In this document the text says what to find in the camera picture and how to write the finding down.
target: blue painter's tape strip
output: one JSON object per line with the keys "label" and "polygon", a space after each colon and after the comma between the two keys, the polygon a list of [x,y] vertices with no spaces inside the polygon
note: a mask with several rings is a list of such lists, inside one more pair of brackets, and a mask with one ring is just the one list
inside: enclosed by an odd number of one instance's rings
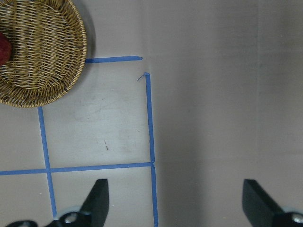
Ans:
{"label": "blue painter's tape strip", "polygon": [[143,57],[139,56],[122,56],[122,57],[110,57],[110,58],[87,58],[86,64],[91,63],[108,63],[108,62],[119,62],[119,61],[141,61]]}
{"label": "blue painter's tape strip", "polygon": [[51,166],[50,166],[49,155],[48,155],[42,107],[38,107],[38,115],[39,115],[39,123],[40,123],[40,131],[41,131],[42,147],[43,147],[43,154],[44,154],[45,167],[46,167],[46,176],[47,176],[47,182],[48,182],[49,196],[50,196],[50,200],[51,200],[53,217],[55,217],[57,215],[57,208],[56,208],[56,202],[55,202],[55,194],[53,191],[53,180],[52,180]]}
{"label": "blue painter's tape strip", "polygon": [[22,174],[45,174],[46,169],[27,169],[27,170],[11,170],[0,171],[0,175],[22,175]]}
{"label": "blue painter's tape strip", "polygon": [[152,87],[151,75],[145,72],[146,79],[146,100],[147,100],[147,118],[148,118],[148,132],[150,136],[150,156],[151,156],[151,192],[152,192],[152,207],[153,207],[153,220],[155,227],[158,227],[158,204],[157,204],[157,184],[156,184],[156,168],[155,168],[155,146],[153,136],[153,122],[152,122]]}
{"label": "blue painter's tape strip", "polygon": [[53,169],[51,169],[51,172],[52,173],[61,173],[61,172],[100,170],[100,169],[121,169],[121,168],[135,168],[135,167],[150,167],[151,165],[152,164],[150,162],[142,162],[142,163],[103,165],[103,166],[64,167],[64,168],[53,168]]}

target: horizontal blue tape strip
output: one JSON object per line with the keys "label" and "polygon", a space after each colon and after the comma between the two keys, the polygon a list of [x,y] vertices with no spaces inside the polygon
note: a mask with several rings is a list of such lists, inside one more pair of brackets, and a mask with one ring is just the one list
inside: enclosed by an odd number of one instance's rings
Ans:
{"label": "horizontal blue tape strip", "polygon": [[60,172],[74,172],[74,171],[87,171],[87,170],[100,170],[100,169],[121,169],[121,168],[135,168],[135,167],[150,167],[150,162],[143,163],[130,163],[130,164],[117,164],[117,165],[103,165],[103,166],[79,166],[79,167],[64,167],[53,168],[52,173]]}
{"label": "horizontal blue tape strip", "polygon": [[0,175],[45,174],[46,169],[0,171]]}
{"label": "horizontal blue tape strip", "polygon": [[140,56],[122,56],[122,57],[110,57],[110,58],[87,58],[86,64],[91,63],[107,63],[107,62],[118,62],[118,61],[141,61],[143,57]]}

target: woven basket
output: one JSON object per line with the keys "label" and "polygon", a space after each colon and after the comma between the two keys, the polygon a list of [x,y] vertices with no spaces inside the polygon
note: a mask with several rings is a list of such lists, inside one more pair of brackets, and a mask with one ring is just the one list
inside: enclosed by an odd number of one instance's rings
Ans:
{"label": "woven basket", "polygon": [[87,41],[70,0],[0,0],[12,56],[0,67],[0,103],[37,107],[65,95],[82,72]]}

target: blue grid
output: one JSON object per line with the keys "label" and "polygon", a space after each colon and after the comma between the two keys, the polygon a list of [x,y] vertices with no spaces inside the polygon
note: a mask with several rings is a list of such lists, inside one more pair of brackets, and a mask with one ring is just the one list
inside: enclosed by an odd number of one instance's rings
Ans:
{"label": "blue grid", "polygon": [[[86,59],[85,63],[105,63],[105,62],[119,62],[119,61],[140,61],[142,57],[139,56],[122,56],[110,58],[92,58]],[[53,216],[57,215],[56,201],[53,190],[52,173],[60,172],[74,172],[74,171],[89,171],[102,169],[119,169],[119,168],[134,168],[134,167],[150,167],[151,168],[151,190],[152,190],[152,205],[154,226],[158,227],[158,208],[157,208],[157,187],[156,187],[156,169],[155,169],[155,150],[153,137],[153,122],[152,122],[152,91],[151,91],[151,77],[148,72],[145,72],[140,78],[145,77],[146,80],[146,99],[147,99],[147,114],[148,114],[148,129],[150,136],[150,162],[130,163],[130,164],[116,164],[116,165],[100,165],[100,166],[79,166],[79,167],[64,167],[51,168],[48,156],[47,139],[45,132],[43,108],[38,107],[39,123],[41,130],[41,139],[43,146],[43,153],[45,159],[45,169],[29,169],[29,170],[11,170],[0,171],[0,175],[23,175],[23,174],[46,174],[49,188],[49,195],[51,200]]]}

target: blue tape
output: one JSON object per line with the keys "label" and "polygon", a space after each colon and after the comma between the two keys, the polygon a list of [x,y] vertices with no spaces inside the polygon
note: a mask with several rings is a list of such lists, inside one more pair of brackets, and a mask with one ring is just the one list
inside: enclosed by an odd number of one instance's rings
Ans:
{"label": "blue tape", "polygon": [[119,62],[119,61],[141,61],[143,58],[139,56],[123,56],[123,57],[110,57],[110,58],[87,58],[86,64],[91,63],[107,63],[107,62]]}
{"label": "blue tape", "polygon": [[55,217],[57,215],[57,208],[56,208],[55,194],[53,191],[53,180],[52,180],[51,166],[50,166],[49,155],[48,155],[42,107],[38,107],[38,115],[39,115],[39,123],[40,123],[40,131],[41,131],[42,147],[43,147],[44,161],[45,161],[45,167],[46,167],[49,196],[50,196],[50,200],[51,200],[53,217]]}
{"label": "blue tape", "polygon": [[22,174],[45,174],[46,169],[27,169],[27,170],[11,170],[0,171],[0,175],[22,175]]}
{"label": "blue tape", "polygon": [[121,169],[121,168],[135,168],[135,167],[150,167],[151,165],[152,164],[150,162],[142,162],[142,163],[102,165],[102,166],[64,167],[64,168],[53,168],[53,169],[51,169],[51,172],[52,173],[61,173],[61,172],[100,170],[100,169]]}
{"label": "blue tape", "polygon": [[153,122],[152,122],[152,87],[151,75],[148,72],[143,74],[146,79],[146,101],[147,101],[147,118],[148,118],[148,132],[150,136],[150,156],[151,156],[151,192],[152,192],[152,207],[153,220],[155,227],[158,227],[158,204],[157,204],[157,184],[156,184],[156,168],[155,168],[155,146],[153,136]]}

